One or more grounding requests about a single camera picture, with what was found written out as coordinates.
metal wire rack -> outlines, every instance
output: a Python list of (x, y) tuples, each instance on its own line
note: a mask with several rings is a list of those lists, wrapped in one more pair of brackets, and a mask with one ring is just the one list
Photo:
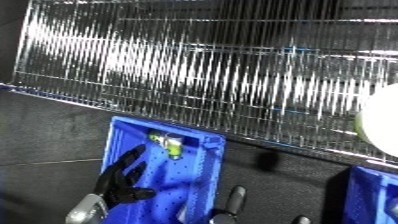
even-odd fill
[(353, 132), (364, 100), (398, 81), (397, 15), (394, 0), (32, 0), (13, 85), (398, 162)]

gray floor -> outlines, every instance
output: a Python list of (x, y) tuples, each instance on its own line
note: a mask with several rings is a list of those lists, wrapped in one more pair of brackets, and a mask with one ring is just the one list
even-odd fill
[[(0, 91), (1, 223), (62, 223), (92, 189), (111, 112)], [(347, 167), (228, 142), (216, 208), (239, 184), (242, 223), (290, 223), (300, 214), (339, 223)]]

perforated bin bottom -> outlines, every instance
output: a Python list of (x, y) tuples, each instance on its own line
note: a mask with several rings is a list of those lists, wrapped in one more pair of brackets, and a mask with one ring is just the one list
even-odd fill
[(392, 218), (390, 205), (396, 203), (398, 208), (397, 202), (397, 174), (354, 167), (351, 171), (343, 223), (396, 224), (398, 219)]
[[(148, 134), (154, 129), (184, 136), (180, 159), (170, 159), (165, 148), (149, 139)], [(180, 223), (177, 214), (184, 206), (187, 208), (186, 223), (208, 223), (224, 151), (224, 138), (160, 122), (115, 117), (103, 170), (124, 152), (140, 144), (145, 144), (147, 150), (132, 166), (144, 160), (148, 166), (136, 186), (153, 188), (157, 195), (147, 201), (115, 207), (105, 223)]]

robotic hand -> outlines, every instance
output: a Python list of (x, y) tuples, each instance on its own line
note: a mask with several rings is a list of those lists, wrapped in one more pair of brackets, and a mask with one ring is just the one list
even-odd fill
[(87, 195), (66, 217), (66, 224), (100, 224), (108, 211), (120, 203), (134, 203), (156, 195), (149, 188), (131, 187), (138, 182), (146, 169), (141, 162), (127, 175), (123, 170), (128, 168), (145, 151), (140, 145), (123, 154), (114, 164), (98, 178), (93, 193)]

blue crate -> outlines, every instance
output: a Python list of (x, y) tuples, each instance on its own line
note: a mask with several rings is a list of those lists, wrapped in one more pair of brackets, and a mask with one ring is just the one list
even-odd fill
[[(163, 147), (148, 138), (151, 130), (184, 136), (182, 159), (171, 160)], [(184, 206), (186, 223), (208, 223), (224, 153), (224, 137), (161, 122), (114, 117), (102, 171), (140, 144), (145, 144), (147, 150), (132, 167), (143, 160), (148, 166), (136, 186), (153, 188), (157, 195), (147, 201), (118, 205), (105, 223), (177, 224), (180, 223), (177, 213)]]
[(398, 198), (398, 175), (353, 167), (344, 224), (396, 224), (389, 205)]

